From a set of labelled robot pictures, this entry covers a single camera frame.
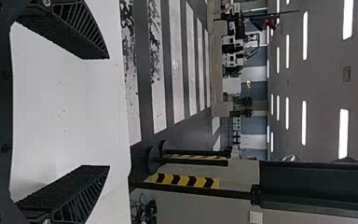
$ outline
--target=white ceiling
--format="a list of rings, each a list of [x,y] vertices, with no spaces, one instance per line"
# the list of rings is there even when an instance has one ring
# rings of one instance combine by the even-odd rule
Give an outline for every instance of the white ceiling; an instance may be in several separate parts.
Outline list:
[[[275,12],[277,0],[268,0]],[[271,62],[268,96],[281,96],[281,119],[269,117],[274,132],[271,158],[295,153],[304,161],[338,158],[339,110],[349,109],[349,156],[358,160],[358,1],[354,1],[353,36],[343,41],[344,0],[281,0],[281,23],[268,46]],[[302,18],[309,12],[308,59],[302,60]],[[285,37],[290,35],[290,68],[285,67]],[[281,48],[281,72],[276,74],[276,48]],[[343,82],[344,66],[351,66],[351,83]],[[285,129],[285,97],[290,97],[290,130]],[[308,102],[307,145],[301,144],[301,102]]]

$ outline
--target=red object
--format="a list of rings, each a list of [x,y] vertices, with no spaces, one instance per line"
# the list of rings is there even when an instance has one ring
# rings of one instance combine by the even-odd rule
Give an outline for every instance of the red object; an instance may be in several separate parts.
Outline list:
[[[269,19],[266,19],[266,22],[265,22],[266,26],[268,26],[270,29],[272,30],[275,30],[277,27],[275,26],[274,22],[272,22],[271,20]]]

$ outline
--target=bolt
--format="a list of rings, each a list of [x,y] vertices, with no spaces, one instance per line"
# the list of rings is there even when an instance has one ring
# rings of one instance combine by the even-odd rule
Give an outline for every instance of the bolt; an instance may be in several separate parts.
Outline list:
[[[3,153],[8,153],[9,151],[11,151],[12,146],[10,144],[4,144],[1,146],[1,152]]]
[[[45,7],[51,7],[51,0],[42,0],[42,2]]]

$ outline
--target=machinery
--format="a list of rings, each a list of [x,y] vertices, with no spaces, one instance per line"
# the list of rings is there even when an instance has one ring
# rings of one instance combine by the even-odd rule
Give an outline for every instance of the machinery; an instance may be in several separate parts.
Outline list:
[[[227,21],[227,35],[222,36],[223,76],[235,76],[260,48],[260,34],[247,35],[246,24],[250,22],[259,31],[263,31],[265,25],[275,30],[274,21],[279,14],[246,17],[240,3],[233,3],[221,4],[220,17],[220,20]],[[246,46],[253,47],[247,51]]]
[[[85,223],[109,166],[79,166],[17,203],[10,198],[13,75],[9,33],[15,21],[80,59],[109,58],[102,33],[83,0],[0,0],[0,223]]]

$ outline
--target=yellow and black hazard stripe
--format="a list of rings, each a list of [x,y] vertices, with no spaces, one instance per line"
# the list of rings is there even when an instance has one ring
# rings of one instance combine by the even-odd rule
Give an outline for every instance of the yellow and black hazard stripe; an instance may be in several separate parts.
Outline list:
[[[173,159],[186,159],[186,160],[206,160],[206,161],[226,161],[226,157],[221,156],[196,156],[196,155],[179,155],[173,154]]]
[[[149,176],[148,182],[181,187],[220,189],[220,179],[193,175],[154,174]]]

